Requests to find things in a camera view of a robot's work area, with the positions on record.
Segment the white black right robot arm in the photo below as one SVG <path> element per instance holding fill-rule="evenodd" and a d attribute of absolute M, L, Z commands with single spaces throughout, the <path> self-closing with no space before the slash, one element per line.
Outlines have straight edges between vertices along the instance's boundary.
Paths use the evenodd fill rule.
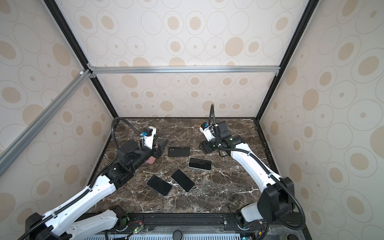
<path fill-rule="evenodd" d="M 200 143 L 199 148 L 204 154 L 214 151 L 227 152 L 256 182 L 262 194 L 258 202 L 249 204 L 240 210 L 244 222 L 265 220 L 271 223 L 294 210 L 293 181 L 289 178 L 281 178 L 279 174 L 267 167 L 252 152 L 241 136 L 228 137 L 219 144 L 215 139 L 205 140 Z"/>

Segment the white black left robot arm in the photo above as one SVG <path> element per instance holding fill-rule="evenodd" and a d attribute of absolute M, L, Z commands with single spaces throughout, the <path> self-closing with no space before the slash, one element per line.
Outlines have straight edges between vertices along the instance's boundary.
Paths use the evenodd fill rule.
<path fill-rule="evenodd" d="M 117 157 L 82 191 L 65 203 L 43 215 L 34 213 L 26 219 L 21 240 L 82 240 L 114 228 L 125 215 L 120 207 L 79 221 L 96 203 L 125 185 L 135 171 L 150 158 L 158 159 L 165 151 L 168 139 L 157 144 L 144 137 L 141 143 L 127 141 L 117 147 Z"/>

